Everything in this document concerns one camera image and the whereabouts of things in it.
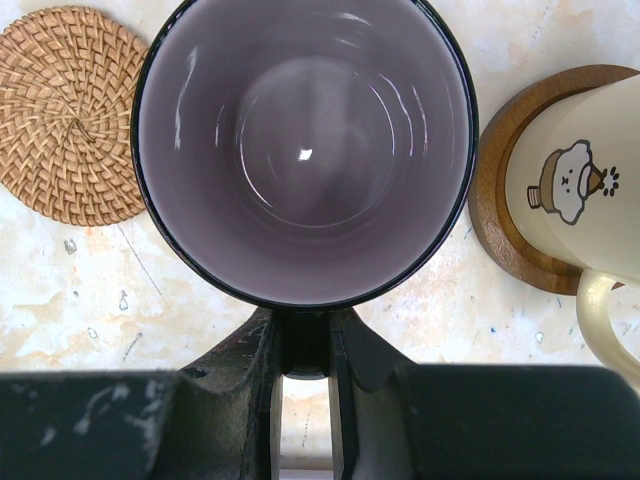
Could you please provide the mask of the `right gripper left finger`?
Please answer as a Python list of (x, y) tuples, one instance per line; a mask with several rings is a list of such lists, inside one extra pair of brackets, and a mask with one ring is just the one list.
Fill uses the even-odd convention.
[(187, 479), (273, 479), (279, 470), (282, 380), (275, 313), (258, 308), (183, 367), (177, 439)]

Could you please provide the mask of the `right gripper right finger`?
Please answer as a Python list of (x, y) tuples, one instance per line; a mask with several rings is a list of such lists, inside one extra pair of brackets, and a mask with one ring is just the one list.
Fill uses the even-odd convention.
[(403, 468), (394, 371), (408, 358), (352, 308), (329, 316), (329, 400), (336, 479), (390, 479)]

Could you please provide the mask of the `dark wooden coaster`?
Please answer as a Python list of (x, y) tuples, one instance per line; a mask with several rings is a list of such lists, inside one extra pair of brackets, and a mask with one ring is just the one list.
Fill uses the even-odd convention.
[(506, 170), (524, 129), (554, 103), (639, 74), (626, 66), (585, 65), (535, 82), (507, 101), (486, 125), (468, 205), (476, 236), (487, 254), (514, 278), (546, 292), (574, 296), (582, 269), (534, 248), (508, 211)]

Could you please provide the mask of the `mauve purple mug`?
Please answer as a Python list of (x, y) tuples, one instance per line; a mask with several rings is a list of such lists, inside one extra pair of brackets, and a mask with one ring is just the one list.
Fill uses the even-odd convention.
[(465, 56), (427, 1), (184, 1), (131, 117), (157, 230), (207, 283), (293, 323), (291, 377), (327, 373), (315, 314), (389, 292), (444, 243), (478, 135)]

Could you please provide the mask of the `cream mug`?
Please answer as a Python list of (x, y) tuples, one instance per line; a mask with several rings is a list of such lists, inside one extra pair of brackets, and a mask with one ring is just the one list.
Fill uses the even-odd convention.
[(593, 354), (633, 387), (639, 358), (615, 335), (608, 301), (639, 282), (639, 78), (562, 99), (510, 155), (506, 203), (537, 251), (581, 269), (577, 323)]

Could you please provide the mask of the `woven coaster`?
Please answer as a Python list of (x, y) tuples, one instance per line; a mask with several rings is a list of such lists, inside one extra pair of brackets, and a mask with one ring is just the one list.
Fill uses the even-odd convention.
[(33, 11), (1, 34), (1, 183), (52, 220), (104, 226), (145, 206), (130, 148), (148, 48), (86, 6)]

